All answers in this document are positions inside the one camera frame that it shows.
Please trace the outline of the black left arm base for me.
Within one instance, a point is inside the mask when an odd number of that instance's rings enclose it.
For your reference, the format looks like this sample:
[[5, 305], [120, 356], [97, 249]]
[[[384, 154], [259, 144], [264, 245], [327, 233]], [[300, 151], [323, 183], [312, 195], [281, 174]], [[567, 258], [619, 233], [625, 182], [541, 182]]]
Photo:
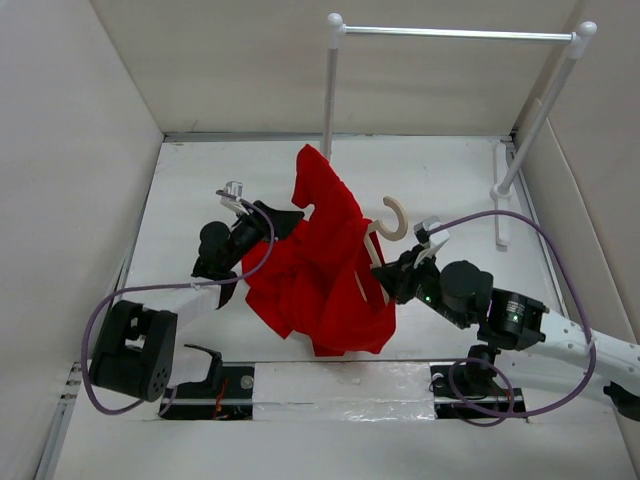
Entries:
[[226, 362], [216, 350], [185, 344], [174, 357], [158, 416], [164, 420], [253, 418], [255, 365]]

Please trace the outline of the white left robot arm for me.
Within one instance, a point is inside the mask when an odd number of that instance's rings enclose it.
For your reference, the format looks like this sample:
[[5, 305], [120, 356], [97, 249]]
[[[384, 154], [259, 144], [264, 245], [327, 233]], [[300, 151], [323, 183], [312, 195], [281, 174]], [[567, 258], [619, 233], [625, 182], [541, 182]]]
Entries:
[[[103, 299], [88, 321], [81, 346], [81, 373], [87, 396], [103, 414], [114, 409], [102, 405], [95, 393], [102, 388], [133, 398], [136, 405], [173, 398], [182, 387], [201, 396], [212, 396], [222, 387], [219, 352], [194, 344], [180, 345], [180, 327], [199, 318], [204, 310], [217, 310], [231, 299], [236, 285], [260, 269], [234, 269], [256, 246], [265, 247], [258, 258], [264, 265], [278, 241], [286, 239], [301, 223], [301, 211], [271, 208], [261, 201], [231, 200], [236, 213], [232, 225], [220, 221], [200, 231], [200, 245], [189, 283], [162, 284], [162, 291], [188, 290], [194, 298], [175, 302], [166, 309], [150, 309], [124, 299], [125, 289]], [[97, 341], [89, 337], [97, 315], [105, 316]]]

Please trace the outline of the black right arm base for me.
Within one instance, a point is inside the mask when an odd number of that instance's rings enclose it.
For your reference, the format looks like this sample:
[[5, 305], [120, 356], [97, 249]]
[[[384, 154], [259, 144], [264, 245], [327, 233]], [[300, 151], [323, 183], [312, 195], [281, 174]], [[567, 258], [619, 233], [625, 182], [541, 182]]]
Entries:
[[[468, 408], [456, 397], [449, 382], [452, 365], [453, 361], [430, 364], [429, 391], [434, 396], [436, 419], [456, 419], [476, 426], [495, 426], [498, 422], [502, 422], [501, 418]], [[482, 364], [467, 365], [463, 361], [454, 368], [452, 376], [460, 393], [482, 408], [508, 412], [509, 407], [512, 406], [513, 412], [525, 411], [522, 390], [520, 388], [509, 390], [506, 386], [501, 386], [497, 383], [498, 374]]]

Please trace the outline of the red t shirt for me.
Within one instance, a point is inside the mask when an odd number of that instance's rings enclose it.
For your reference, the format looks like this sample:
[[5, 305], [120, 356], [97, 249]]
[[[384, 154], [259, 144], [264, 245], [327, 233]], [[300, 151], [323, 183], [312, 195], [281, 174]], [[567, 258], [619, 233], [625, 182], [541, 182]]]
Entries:
[[242, 269], [253, 273], [247, 304], [280, 337], [307, 335], [317, 356], [379, 353], [395, 332], [396, 311], [371, 273], [370, 219], [310, 145], [297, 155], [291, 201], [313, 212], [286, 239], [244, 256]]

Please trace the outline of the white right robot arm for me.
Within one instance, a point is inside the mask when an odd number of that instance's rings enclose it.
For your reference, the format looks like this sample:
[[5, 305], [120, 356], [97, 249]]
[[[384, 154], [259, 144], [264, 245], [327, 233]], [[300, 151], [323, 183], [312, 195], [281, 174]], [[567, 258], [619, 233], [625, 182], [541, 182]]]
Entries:
[[583, 366], [604, 380], [604, 396], [623, 417], [639, 420], [639, 346], [580, 325], [526, 295], [493, 286], [493, 276], [461, 260], [440, 270], [433, 258], [407, 251], [372, 275], [401, 305], [416, 299], [460, 329], [478, 327], [493, 359], [503, 350]]

